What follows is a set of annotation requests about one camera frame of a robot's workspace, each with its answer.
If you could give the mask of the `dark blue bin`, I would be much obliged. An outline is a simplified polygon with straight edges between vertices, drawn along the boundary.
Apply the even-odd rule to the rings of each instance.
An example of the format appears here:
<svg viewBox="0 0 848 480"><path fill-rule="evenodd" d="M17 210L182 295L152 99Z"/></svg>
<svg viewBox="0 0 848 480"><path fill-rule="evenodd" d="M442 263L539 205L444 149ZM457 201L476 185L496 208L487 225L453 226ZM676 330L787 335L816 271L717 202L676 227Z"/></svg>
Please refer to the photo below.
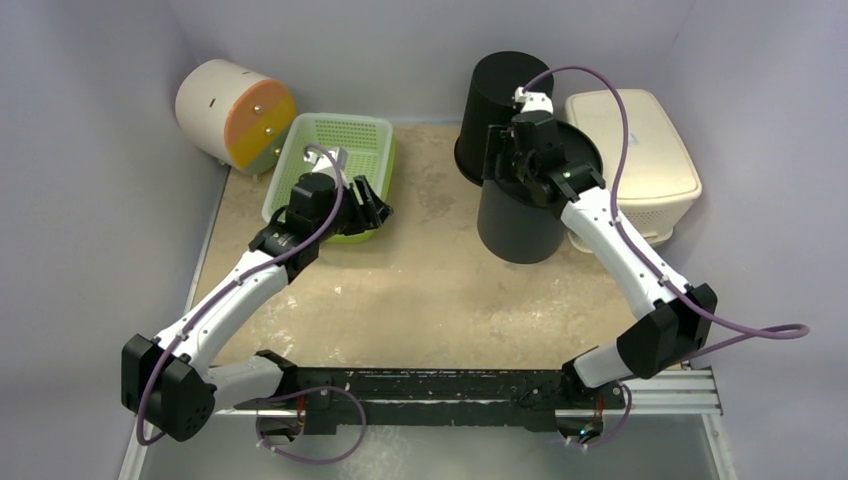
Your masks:
<svg viewBox="0 0 848 480"><path fill-rule="evenodd" d="M478 235L491 253L506 262L539 263L556 253L566 228L546 208L534 205L519 182L496 176L495 163L514 150L512 142L502 144L501 152L489 152L485 161Z"/></svg>

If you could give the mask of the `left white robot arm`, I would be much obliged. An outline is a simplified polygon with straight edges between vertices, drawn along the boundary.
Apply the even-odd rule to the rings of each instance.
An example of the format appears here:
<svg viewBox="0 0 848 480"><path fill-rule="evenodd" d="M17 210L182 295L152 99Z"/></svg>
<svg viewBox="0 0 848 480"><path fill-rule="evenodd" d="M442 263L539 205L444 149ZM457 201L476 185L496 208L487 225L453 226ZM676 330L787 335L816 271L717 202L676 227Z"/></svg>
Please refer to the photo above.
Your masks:
<svg viewBox="0 0 848 480"><path fill-rule="evenodd" d="M284 409L298 382L281 356L269 351L229 365L218 353L271 297L291 285L338 235L380 228L393 214L363 176L344 186L325 173L307 173L251 240L233 270L195 307L153 338L134 335L121 352L121 402L136 415L137 439L150 424L160 437L192 438L212 413L263 399Z"/></svg>

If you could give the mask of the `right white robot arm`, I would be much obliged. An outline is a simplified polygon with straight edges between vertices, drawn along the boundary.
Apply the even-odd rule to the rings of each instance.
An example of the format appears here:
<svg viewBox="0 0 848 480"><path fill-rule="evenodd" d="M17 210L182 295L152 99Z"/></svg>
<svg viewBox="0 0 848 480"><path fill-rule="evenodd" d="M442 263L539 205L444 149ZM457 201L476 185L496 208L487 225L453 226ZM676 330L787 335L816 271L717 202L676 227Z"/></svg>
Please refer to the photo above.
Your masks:
<svg viewBox="0 0 848 480"><path fill-rule="evenodd" d="M563 366L561 392L576 407L601 387L650 379L696 353L706 342L717 295L668 266L621 213L594 165L569 154L561 123L545 111L519 113L487 132L484 174L518 183L532 205L548 210L586 242L615 279L635 318L616 340Z"/></svg>

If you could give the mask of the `large black plastic bin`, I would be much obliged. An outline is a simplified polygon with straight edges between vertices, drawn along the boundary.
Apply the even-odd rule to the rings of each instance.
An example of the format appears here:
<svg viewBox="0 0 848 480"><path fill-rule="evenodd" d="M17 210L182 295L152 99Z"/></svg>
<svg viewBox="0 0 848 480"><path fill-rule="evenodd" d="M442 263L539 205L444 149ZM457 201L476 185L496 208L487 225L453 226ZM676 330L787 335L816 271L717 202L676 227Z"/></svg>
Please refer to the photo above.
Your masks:
<svg viewBox="0 0 848 480"><path fill-rule="evenodd" d="M548 69L541 59L519 51L494 52L474 66L453 150L459 172L471 183L483 182L488 127L507 123L514 115L515 90Z"/></svg>

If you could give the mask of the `cream perforated plastic basket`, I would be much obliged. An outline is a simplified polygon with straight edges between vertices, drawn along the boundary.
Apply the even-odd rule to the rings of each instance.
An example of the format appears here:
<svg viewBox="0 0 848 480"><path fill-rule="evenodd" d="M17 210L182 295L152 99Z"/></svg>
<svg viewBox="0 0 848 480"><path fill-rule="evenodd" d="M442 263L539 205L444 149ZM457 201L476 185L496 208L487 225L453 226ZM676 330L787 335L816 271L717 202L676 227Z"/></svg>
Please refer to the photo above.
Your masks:
<svg viewBox="0 0 848 480"><path fill-rule="evenodd" d="M628 153L617 203L652 246L668 241L674 227L702 194L692 158L657 98L642 89L621 89L628 118ZM601 154L603 177L612 186L621 158L620 111L607 90L578 93L564 103L564 120Z"/></svg>

